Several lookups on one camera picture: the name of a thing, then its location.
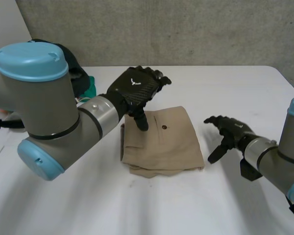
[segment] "robotic arm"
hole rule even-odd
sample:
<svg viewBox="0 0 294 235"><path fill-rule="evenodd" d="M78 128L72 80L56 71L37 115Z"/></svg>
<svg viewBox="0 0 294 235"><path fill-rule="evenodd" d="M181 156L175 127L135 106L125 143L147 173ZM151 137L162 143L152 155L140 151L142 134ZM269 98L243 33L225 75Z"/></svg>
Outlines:
<svg viewBox="0 0 294 235"><path fill-rule="evenodd" d="M212 116L204 123L214 124L224 136L209 156L210 163L218 161L229 149L236 148L244 157L240 162L244 178L253 181L264 176L294 202L294 99L288 109L279 145L256 135L245 123L234 118Z"/></svg>
<svg viewBox="0 0 294 235"><path fill-rule="evenodd" d="M170 83L158 70L129 68L106 94L77 108L68 65L58 46L38 42L0 49L0 108L10 107L20 114L29 137L19 144L18 154L45 180L64 173L124 114L146 131L143 108Z"/></svg>

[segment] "concrete wall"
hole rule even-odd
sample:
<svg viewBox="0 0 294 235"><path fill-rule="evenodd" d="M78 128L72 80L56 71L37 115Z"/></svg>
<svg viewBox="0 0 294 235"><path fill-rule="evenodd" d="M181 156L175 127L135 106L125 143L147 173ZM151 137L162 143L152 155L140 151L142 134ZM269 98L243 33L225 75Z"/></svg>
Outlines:
<svg viewBox="0 0 294 235"><path fill-rule="evenodd" d="M14 0L0 0L0 48L30 40L29 31Z"/></svg>
<svg viewBox="0 0 294 235"><path fill-rule="evenodd" d="M294 86L294 0L17 0L83 66L269 65Z"/></svg>

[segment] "table surface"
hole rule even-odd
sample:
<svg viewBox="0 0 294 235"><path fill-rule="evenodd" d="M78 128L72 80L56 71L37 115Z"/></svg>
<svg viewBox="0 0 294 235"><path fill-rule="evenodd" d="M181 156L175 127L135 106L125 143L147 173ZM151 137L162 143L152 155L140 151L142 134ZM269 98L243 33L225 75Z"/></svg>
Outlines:
<svg viewBox="0 0 294 235"><path fill-rule="evenodd" d="M0 130L0 235L294 235L294 215L268 180L240 176L241 154L210 165L220 143L211 115L235 117L279 141L294 88L267 66L153 67L172 80L146 110L183 106L206 163L203 171L146 179L120 163L120 127L52 182L16 149L27 133ZM126 67L86 67L104 93Z"/></svg>

